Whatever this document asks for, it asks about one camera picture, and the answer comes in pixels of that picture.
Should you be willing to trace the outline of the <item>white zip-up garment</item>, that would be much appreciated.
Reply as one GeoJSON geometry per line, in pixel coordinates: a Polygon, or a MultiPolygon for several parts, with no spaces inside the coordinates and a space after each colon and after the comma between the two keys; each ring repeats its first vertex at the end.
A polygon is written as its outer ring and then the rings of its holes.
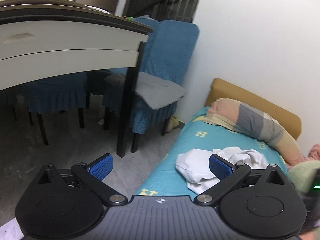
{"type": "Polygon", "coordinates": [[[243,162],[253,169],[265,169],[268,161],[256,150],[242,150],[239,147],[227,147],[223,150],[213,149],[212,152],[193,148],[179,154],[175,167],[187,182],[187,188],[196,194],[201,194],[220,180],[209,168],[209,158],[217,154],[232,164],[243,162]]]}

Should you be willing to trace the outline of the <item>light green fleece blanket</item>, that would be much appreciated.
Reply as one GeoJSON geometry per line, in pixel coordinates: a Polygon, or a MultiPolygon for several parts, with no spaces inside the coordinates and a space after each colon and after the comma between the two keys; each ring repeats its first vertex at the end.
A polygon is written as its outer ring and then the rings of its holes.
{"type": "Polygon", "coordinates": [[[307,193],[319,167],[319,161],[316,160],[299,163],[287,172],[287,177],[297,192],[307,193]]]}

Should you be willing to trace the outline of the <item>turquoise patterned bed sheet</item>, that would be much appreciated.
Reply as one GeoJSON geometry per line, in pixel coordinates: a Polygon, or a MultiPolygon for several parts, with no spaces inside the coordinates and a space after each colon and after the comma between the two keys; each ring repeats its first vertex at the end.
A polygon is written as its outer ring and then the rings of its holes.
{"type": "Polygon", "coordinates": [[[149,175],[137,190],[141,196],[178,196],[189,195],[194,198],[195,192],[187,188],[185,178],[176,169],[176,159],[193,148],[212,152],[227,147],[239,147],[242,150],[256,150],[264,155],[268,164],[277,164],[286,173],[287,167],[280,154],[263,141],[244,134],[230,131],[222,126],[205,123],[206,108],[197,112],[185,124],[174,145],[162,162],[149,175]]]}

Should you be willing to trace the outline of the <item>striped pastel pillow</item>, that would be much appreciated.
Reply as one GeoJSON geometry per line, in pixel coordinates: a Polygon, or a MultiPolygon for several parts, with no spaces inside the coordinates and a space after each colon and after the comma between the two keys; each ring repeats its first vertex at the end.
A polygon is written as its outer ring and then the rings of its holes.
{"type": "Polygon", "coordinates": [[[274,148],[289,166],[304,161],[289,132],[269,114],[246,103],[220,98],[212,103],[203,121],[263,141],[274,148]]]}

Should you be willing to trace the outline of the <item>yellow slippers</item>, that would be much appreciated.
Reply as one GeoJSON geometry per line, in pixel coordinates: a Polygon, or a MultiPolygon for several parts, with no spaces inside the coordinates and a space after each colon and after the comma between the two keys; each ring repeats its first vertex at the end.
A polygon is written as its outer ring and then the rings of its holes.
{"type": "Polygon", "coordinates": [[[168,124],[167,124],[167,127],[166,127],[166,132],[169,133],[173,129],[177,128],[179,126],[179,123],[180,122],[179,122],[178,118],[176,118],[176,116],[172,115],[169,118],[169,121],[168,121],[168,124]]]}

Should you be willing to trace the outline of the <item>blue covered chair left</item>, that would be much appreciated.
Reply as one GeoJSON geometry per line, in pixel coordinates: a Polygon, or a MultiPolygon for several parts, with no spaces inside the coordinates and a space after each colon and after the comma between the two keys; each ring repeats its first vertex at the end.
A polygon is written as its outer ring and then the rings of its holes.
{"type": "Polygon", "coordinates": [[[37,116],[42,141],[48,145],[48,139],[43,123],[44,113],[78,109],[79,127],[85,127],[84,109],[86,108],[85,72],[48,77],[22,85],[22,95],[27,107],[29,123],[33,126],[32,114],[37,116]]]}

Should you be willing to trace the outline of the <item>blue covered chair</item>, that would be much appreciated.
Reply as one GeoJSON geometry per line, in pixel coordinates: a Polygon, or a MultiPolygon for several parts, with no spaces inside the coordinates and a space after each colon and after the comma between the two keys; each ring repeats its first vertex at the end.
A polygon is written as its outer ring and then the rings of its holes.
{"type": "MultiPolygon", "coordinates": [[[[135,18],[135,22],[153,28],[153,32],[150,33],[144,46],[139,73],[145,72],[182,86],[200,33],[198,26],[193,23],[173,20],[159,22],[144,17],[135,18]]],[[[135,110],[135,92],[124,95],[122,89],[120,97],[122,103],[118,112],[104,106],[104,124],[108,124],[110,112],[120,118],[117,141],[117,155],[120,157],[125,155],[129,131],[133,132],[131,152],[136,152],[140,136],[155,124],[163,122],[167,125],[177,107],[178,101],[155,111],[148,108],[135,110]]]]}
{"type": "Polygon", "coordinates": [[[85,72],[48,77],[22,85],[22,95],[27,107],[29,123],[33,126],[32,114],[37,116],[42,141],[48,145],[48,139],[43,123],[44,113],[78,109],[79,127],[85,127],[84,109],[86,108],[85,72]]]}

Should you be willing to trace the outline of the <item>mustard yellow headboard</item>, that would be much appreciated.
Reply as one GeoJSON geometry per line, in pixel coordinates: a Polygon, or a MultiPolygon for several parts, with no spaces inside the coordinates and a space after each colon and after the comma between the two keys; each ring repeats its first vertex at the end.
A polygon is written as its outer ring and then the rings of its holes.
{"type": "Polygon", "coordinates": [[[300,118],[274,103],[220,78],[215,78],[210,85],[205,106],[209,107],[219,98],[228,98],[244,102],[256,109],[268,113],[276,119],[290,135],[297,140],[302,132],[300,118]]]}

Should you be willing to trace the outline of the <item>grey folded cloth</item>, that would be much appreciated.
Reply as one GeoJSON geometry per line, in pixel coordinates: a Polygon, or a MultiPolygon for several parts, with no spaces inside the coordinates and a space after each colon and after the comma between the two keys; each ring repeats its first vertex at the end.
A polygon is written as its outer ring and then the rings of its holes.
{"type": "MultiPolygon", "coordinates": [[[[113,73],[105,78],[107,91],[104,95],[103,105],[112,111],[120,111],[122,103],[120,97],[125,79],[126,74],[124,73],[113,73]]],[[[140,72],[135,94],[135,110],[148,108],[155,111],[176,103],[186,95],[186,91],[170,80],[140,72]]]]}

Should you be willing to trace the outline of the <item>blue covered chair right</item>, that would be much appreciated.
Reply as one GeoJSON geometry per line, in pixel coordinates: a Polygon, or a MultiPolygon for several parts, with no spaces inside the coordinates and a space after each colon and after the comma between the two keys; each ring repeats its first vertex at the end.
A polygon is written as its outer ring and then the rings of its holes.
{"type": "MultiPolygon", "coordinates": [[[[153,28],[153,32],[150,33],[144,46],[139,73],[145,72],[182,86],[200,33],[198,26],[193,23],[173,20],[159,22],[144,17],[135,18],[135,22],[153,28]]],[[[178,101],[155,111],[148,108],[135,110],[135,92],[124,95],[122,89],[120,97],[122,103],[118,112],[104,106],[104,124],[108,124],[110,112],[120,118],[117,141],[117,155],[120,157],[125,155],[129,131],[133,132],[131,152],[136,152],[140,136],[155,124],[163,122],[167,125],[177,107],[178,101]]]]}

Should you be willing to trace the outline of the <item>white dining table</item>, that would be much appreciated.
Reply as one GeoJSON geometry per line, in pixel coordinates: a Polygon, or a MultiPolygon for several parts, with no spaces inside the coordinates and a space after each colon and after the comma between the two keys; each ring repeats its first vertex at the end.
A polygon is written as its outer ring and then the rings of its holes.
{"type": "Polygon", "coordinates": [[[59,75],[126,68],[117,155],[126,152],[144,47],[153,29],[67,0],[1,1],[1,89],[59,75]]]}

